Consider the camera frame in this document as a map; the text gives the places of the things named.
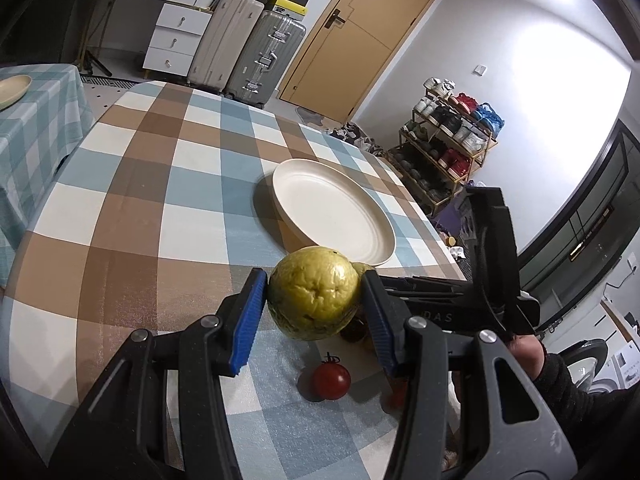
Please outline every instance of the wooden door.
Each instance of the wooden door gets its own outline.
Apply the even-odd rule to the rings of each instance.
[[[280,98],[344,122],[430,1],[339,0]]]

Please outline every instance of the door frame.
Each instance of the door frame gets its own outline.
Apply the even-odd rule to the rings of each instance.
[[[279,99],[282,99],[283,101],[286,101],[286,99],[283,99],[283,95],[287,92],[287,87],[291,83],[291,79],[293,78],[293,75],[295,74],[296,70],[298,69],[300,63],[302,63],[302,60],[306,56],[306,53],[309,51],[309,48],[311,47],[313,42],[316,40],[316,36],[318,35],[318,33],[320,33],[322,27],[324,27],[324,24],[326,23],[326,20],[329,19],[329,16],[333,12],[335,6],[338,4],[339,1],[340,0],[331,0],[327,4],[327,6],[324,8],[324,11],[322,12],[320,17],[316,21],[316,24],[311,29],[311,32],[305,38],[305,41],[302,43],[302,46],[298,50],[298,52],[296,54],[296,57],[293,59],[293,62],[289,65],[289,68],[287,68],[287,72],[285,73],[284,78],[281,81],[282,84],[278,85],[279,86],[279,88],[278,88],[278,98]],[[380,76],[386,70],[386,67],[389,66],[389,64],[391,63],[392,59],[396,56],[398,51],[402,48],[402,46],[404,45],[404,42],[411,35],[411,33],[414,31],[415,27],[417,27],[417,25],[420,23],[420,21],[422,20],[424,15],[427,13],[429,8],[433,5],[434,1],[435,0],[429,0],[427,2],[427,4],[421,10],[420,14],[416,17],[415,21],[407,29],[407,32],[404,34],[402,39],[396,45],[396,47],[393,50],[393,52],[391,54],[389,54],[389,57],[386,59],[385,63],[382,65],[382,67],[380,67],[380,70],[378,70],[378,73],[372,79],[369,87],[367,87],[367,89],[362,93],[362,95],[360,96],[360,99],[358,100],[356,105],[353,107],[353,110],[351,110],[351,112],[347,116],[347,120],[348,121],[351,120],[351,118],[353,117],[354,113],[356,113],[356,111],[358,110],[360,105],[367,98],[367,96],[369,95],[369,92],[371,92],[371,89],[375,86],[375,84],[378,81],[378,79],[380,78]]]

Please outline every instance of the cherry tomato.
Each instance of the cherry tomato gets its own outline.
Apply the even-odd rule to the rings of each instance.
[[[314,371],[311,377],[313,388],[323,399],[337,400],[345,396],[351,386],[347,368],[338,364],[340,359],[327,354],[327,361]]]

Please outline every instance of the plaid tablecloth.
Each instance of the plaid tablecloth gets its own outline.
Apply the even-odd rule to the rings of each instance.
[[[64,64],[0,68],[0,80],[33,79],[17,103],[0,112],[0,286],[60,161],[94,123],[78,69]]]
[[[133,329],[181,330],[239,292],[253,266],[271,270],[300,247],[270,189],[273,169],[292,157],[344,172],[387,213],[398,247],[381,273],[462,276],[374,156],[204,92],[138,85],[59,172],[20,245],[0,311],[0,377],[46,460]],[[296,381],[327,351],[353,384],[340,400],[308,402]],[[175,379],[168,411],[178,439]],[[339,337],[292,341],[265,309],[249,365],[222,385],[246,480],[382,478],[398,422],[381,409],[388,384],[360,346]]]

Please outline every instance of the ceramic plate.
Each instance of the ceramic plate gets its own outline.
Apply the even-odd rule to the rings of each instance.
[[[14,75],[0,81],[0,110],[4,110],[20,99],[29,89],[31,81],[28,75]]]
[[[372,266],[385,263],[396,250],[394,230],[380,206],[329,166],[286,160],[273,172],[273,189],[283,220],[304,241]]]

